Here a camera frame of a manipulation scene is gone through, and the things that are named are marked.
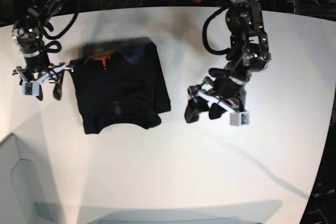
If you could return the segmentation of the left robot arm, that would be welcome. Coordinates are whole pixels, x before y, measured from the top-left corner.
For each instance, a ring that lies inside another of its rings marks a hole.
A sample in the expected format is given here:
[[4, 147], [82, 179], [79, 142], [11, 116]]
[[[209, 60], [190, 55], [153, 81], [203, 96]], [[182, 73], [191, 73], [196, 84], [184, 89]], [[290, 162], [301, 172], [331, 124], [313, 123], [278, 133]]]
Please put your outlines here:
[[[221, 13], [225, 13], [231, 33], [230, 47], [215, 50], [208, 42], [207, 32], [210, 22]], [[203, 112], [211, 120], [229, 113], [232, 126], [248, 125], [250, 113], [245, 109], [245, 86], [252, 73], [263, 71], [271, 60], [260, 0], [223, 0], [220, 9], [205, 21], [202, 42], [207, 52], [225, 56], [227, 64], [209, 69], [201, 84], [188, 88], [185, 121], [194, 123]]]

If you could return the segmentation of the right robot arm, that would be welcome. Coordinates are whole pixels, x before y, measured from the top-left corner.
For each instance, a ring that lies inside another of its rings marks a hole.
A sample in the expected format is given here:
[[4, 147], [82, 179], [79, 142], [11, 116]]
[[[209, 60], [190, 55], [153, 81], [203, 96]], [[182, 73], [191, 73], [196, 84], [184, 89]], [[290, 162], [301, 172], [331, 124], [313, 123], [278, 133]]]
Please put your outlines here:
[[55, 85], [53, 97], [60, 100], [64, 73], [73, 68], [66, 63], [54, 65], [49, 61], [49, 54], [61, 51], [58, 41], [74, 24], [79, 10], [74, 13], [69, 24], [57, 35], [51, 35], [53, 26], [50, 19], [62, 8], [64, 0], [33, 0], [26, 13], [13, 25], [12, 37], [19, 47], [26, 62], [25, 67], [16, 67], [12, 74], [20, 77], [19, 84], [23, 95], [32, 95], [38, 100], [43, 99], [42, 83], [48, 81]]

